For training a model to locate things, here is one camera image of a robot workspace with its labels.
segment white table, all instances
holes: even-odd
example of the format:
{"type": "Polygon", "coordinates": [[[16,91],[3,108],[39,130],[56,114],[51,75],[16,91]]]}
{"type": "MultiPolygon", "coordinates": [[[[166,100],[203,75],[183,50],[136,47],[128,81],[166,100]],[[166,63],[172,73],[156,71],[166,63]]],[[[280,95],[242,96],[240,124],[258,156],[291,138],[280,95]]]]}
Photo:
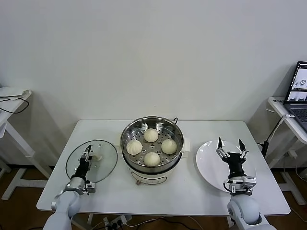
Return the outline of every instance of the white table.
{"type": "MultiPolygon", "coordinates": [[[[288,114],[288,110],[283,105],[283,97],[270,97],[268,99],[271,107],[281,117],[288,114]]],[[[287,126],[291,129],[292,133],[290,136],[286,136],[285,139],[280,141],[279,145],[272,151],[270,155],[266,157],[266,161],[270,168],[272,168],[287,152],[291,155],[295,155],[295,151],[304,147],[307,144],[307,132],[298,124],[295,118],[288,118],[284,121],[287,126]]],[[[299,205],[305,205],[305,200],[300,194],[298,188],[295,186],[290,175],[286,172],[281,173],[282,177],[286,181],[284,184],[279,184],[282,191],[292,192],[294,198],[299,205]]],[[[301,177],[307,176],[307,169],[301,172],[301,177]]]]}
{"type": "MultiPolygon", "coordinates": [[[[93,139],[119,145],[122,130],[130,121],[80,120],[61,154],[55,169],[37,203],[40,210],[51,210],[51,202],[69,181],[65,164],[72,151],[93,139]]],[[[238,143],[241,138],[257,170],[257,185],[252,197],[264,215],[290,212],[277,182],[255,143],[246,124],[241,121],[179,121],[178,126],[190,139],[191,153],[181,159],[167,182],[137,186],[121,155],[114,171],[99,182],[97,191],[82,196],[80,212],[143,215],[228,216],[230,195],[208,184],[199,174],[195,154],[203,143],[218,139],[238,143]]]]}
{"type": "MultiPolygon", "coordinates": [[[[31,95],[31,91],[27,91],[25,95],[22,96],[26,100],[31,95]]],[[[3,101],[0,102],[0,108],[16,112],[16,110],[24,103],[20,99],[13,101],[3,101]]],[[[10,135],[11,141],[15,146],[24,154],[24,156],[37,168],[39,171],[47,178],[51,175],[52,170],[46,165],[41,159],[35,156],[35,151],[28,145],[28,143],[23,139],[22,136],[14,129],[14,127],[7,121],[11,116],[11,113],[1,111],[0,112],[0,126],[6,123],[6,130],[10,135]]],[[[43,188],[46,185],[46,181],[43,180],[23,180],[21,179],[26,169],[19,169],[17,174],[14,176],[12,182],[4,192],[2,200],[8,200],[16,187],[40,187],[43,188]]]]}

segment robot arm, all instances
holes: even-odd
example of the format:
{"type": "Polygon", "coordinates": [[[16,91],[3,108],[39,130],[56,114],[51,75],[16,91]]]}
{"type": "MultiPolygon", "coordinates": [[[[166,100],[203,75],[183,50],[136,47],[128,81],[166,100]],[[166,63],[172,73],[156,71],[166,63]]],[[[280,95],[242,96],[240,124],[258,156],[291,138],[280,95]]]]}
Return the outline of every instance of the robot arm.
{"type": "Polygon", "coordinates": [[[89,145],[83,152],[76,173],[52,202],[51,208],[55,213],[48,218],[43,230],[71,230],[71,218],[78,213],[81,207],[80,196],[96,191],[95,184],[86,180],[86,174],[92,162],[91,147],[92,145],[89,145]]]}
{"type": "Polygon", "coordinates": [[[232,196],[227,205],[229,215],[240,230],[276,230],[270,225],[264,215],[260,213],[259,204],[252,195],[256,180],[252,176],[246,176],[242,164],[246,161],[245,145],[239,139],[241,153],[227,152],[223,149],[221,138],[216,152],[229,166],[230,174],[224,182],[224,188],[232,196]]]}

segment white plate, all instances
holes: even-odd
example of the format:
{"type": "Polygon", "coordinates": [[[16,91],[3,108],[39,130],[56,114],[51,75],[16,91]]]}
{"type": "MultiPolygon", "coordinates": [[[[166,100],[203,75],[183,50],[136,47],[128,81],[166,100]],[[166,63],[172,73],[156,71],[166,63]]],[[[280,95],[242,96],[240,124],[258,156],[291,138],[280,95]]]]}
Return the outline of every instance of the white plate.
{"type": "MultiPolygon", "coordinates": [[[[198,149],[196,153],[196,164],[203,178],[213,187],[228,192],[223,188],[223,182],[228,179],[229,167],[228,164],[223,162],[217,155],[218,140],[208,141],[198,149]]],[[[223,148],[226,152],[240,153],[240,148],[228,141],[222,141],[223,148]]],[[[247,176],[254,176],[256,178],[256,169],[252,162],[247,160],[243,163],[242,168],[247,176]]]]}

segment pot handle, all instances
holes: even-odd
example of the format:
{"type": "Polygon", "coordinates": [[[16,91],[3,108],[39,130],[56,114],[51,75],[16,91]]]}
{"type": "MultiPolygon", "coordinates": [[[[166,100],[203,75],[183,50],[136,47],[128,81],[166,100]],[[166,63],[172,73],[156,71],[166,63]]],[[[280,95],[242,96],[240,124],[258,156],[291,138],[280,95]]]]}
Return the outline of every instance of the pot handle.
{"type": "Polygon", "coordinates": [[[188,158],[189,152],[191,152],[190,139],[183,138],[182,158],[188,158]]]}

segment glass lid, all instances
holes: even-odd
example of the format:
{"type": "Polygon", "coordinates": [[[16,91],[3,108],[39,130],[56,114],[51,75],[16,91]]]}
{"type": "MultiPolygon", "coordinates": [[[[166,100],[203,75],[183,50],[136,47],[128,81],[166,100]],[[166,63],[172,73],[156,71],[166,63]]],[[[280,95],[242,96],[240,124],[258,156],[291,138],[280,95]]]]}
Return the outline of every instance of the glass lid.
{"type": "Polygon", "coordinates": [[[90,140],[77,147],[68,157],[65,167],[66,174],[69,178],[75,174],[79,166],[79,159],[89,145],[92,145],[90,151],[92,164],[86,174],[86,179],[97,183],[110,175],[118,160],[116,148],[105,140],[90,140]]]}

